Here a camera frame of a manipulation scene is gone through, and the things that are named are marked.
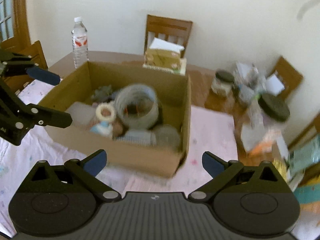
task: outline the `chair backrest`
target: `chair backrest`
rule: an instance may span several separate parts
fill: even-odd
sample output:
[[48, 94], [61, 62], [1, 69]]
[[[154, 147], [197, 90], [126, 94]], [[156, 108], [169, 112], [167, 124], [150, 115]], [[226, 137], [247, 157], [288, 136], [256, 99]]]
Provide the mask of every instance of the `chair backrest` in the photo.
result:
[[168, 41], [169, 36], [173, 36], [175, 38], [173, 41], [175, 44], [179, 42], [179, 38], [183, 39], [183, 42], [181, 44], [185, 48], [181, 52], [181, 58], [183, 58], [188, 45], [192, 24], [193, 22], [191, 21], [147, 15], [144, 52], [148, 48], [149, 33], [154, 33], [155, 38], [158, 38], [159, 34], [164, 34], [164, 39], [166, 41]]
[[[36, 41], [34, 44], [25, 48], [19, 53], [23, 55], [31, 56], [32, 57], [31, 60], [34, 63], [38, 63], [39, 68], [48, 69], [48, 65], [44, 58], [40, 41]], [[22, 76], [7, 77], [4, 79], [4, 81], [13, 92], [16, 92], [17, 90], [22, 91], [24, 89], [24, 84], [26, 84], [27, 82], [32, 82], [33, 79], [30, 78], [28, 75], [22, 75]]]
[[278, 97], [283, 100], [285, 100], [303, 80], [303, 75], [296, 71], [282, 56], [279, 58], [271, 74], [276, 74], [284, 85], [284, 90], [278, 95]]

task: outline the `open cardboard box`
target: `open cardboard box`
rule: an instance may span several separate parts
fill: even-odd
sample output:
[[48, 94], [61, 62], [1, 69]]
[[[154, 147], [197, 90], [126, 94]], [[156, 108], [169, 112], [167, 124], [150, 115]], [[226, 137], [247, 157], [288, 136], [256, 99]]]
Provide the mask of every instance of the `open cardboard box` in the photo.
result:
[[86, 155], [104, 149], [111, 164], [172, 177], [183, 164], [189, 148], [191, 88], [187, 76], [142, 67], [88, 62], [64, 78], [39, 105], [66, 111], [76, 101], [91, 105], [90, 96], [100, 86], [111, 84], [115, 91], [134, 83], [148, 85], [156, 91], [162, 104], [164, 123], [181, 131], [179, 152], [114, 141], [74, 125], [64, 129], [46, 126], [45, 129], [53, 141]]

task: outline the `black lid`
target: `black lid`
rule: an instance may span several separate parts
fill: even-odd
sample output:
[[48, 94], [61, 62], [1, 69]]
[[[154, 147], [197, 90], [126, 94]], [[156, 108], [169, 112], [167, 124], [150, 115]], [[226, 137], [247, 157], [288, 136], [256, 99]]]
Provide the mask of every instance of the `black lid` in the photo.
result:
[[225, 70], [218, 70], [216, 72], [216, 77], [226, 83], [233, 83], [235, 81], [234, 76]]
[[274, 95], [268, 93], [262, 94], [258, 103], [267, 115], [279, 122], [286, 121], [290, 116], [287, 104]]

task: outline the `window pane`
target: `window pane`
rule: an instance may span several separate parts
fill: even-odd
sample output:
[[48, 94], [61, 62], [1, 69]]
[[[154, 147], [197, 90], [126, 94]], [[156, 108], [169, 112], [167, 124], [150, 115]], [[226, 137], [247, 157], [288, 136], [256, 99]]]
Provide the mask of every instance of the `window pane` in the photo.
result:
[[2, 34], [2, 39], [6, 40], [7, 39], [7, 31], [5, 30], [5, 23], [0, 24], [0, 30]]
[[0, 21], [4, 19], [4, 7], [3, 3], [0, 4]]
[[11, 15], [11, 0], [4, 0], [4, 16]]
[[5, 21], [5, 24], [7, 25], [9, 38], [12, 38], [13, 37], [12, 19], [11, 18], [7, 19]]

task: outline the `plastic water bottle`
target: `plastic water bottle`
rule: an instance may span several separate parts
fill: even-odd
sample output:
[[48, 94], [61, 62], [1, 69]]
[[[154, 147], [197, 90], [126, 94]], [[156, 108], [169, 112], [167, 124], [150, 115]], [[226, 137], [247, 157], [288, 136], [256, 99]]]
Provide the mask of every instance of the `plastic water bottle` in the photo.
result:
[[75, 18], [75, 26], [71, 32], [72, 34], [72, 46], [73, 46], [73, 58], [75, 61], [75, 67], [80, 67], [88, 59], [88, 38], [87, 29], [82, 23], [81, 17]]

